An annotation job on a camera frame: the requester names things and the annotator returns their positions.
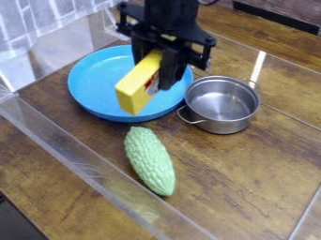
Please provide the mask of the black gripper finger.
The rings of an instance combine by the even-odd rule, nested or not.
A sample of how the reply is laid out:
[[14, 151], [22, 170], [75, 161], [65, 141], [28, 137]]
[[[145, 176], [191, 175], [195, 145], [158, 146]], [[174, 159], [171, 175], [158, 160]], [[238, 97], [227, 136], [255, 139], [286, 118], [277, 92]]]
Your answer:
[[148, 40], [141, 39], [137, 36], [133, 36], [131, 38], [131, 51], [135, 64], [137, 64], [143, 60], [143, 58], [152, 50], [154, 44]]
[[187, 67], [186, 56], [175, 49], [162, 51], [159, 68], [159, 89], [170, 90], [172, 85], [182, 79]]

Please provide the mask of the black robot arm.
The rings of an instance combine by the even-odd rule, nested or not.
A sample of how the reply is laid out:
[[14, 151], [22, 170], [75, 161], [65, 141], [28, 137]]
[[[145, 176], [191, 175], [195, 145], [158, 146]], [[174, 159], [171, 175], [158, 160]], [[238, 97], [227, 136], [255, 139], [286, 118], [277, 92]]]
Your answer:
[[133, 62], [152, 50], [160, 52], [160, 90], [182, 79], [187, 65], [208, 68], [216, 40], [196, 23], [196, 0], [144, 0], [143, 6], [121, 2], [116, 8], [116, 31], [131, 39]]

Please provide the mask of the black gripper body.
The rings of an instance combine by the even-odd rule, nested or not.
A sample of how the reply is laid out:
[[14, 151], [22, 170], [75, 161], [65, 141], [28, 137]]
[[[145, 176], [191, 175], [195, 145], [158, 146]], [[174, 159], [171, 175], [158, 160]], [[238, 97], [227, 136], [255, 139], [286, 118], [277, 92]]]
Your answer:
[[198, 6], [196, 1], [144, 1], [141, 6], [123, 1], [116, 31], [148, 40], [154, 49], [175, 49], [187, 64], [206, 69], [216, 40], [198, 25]]

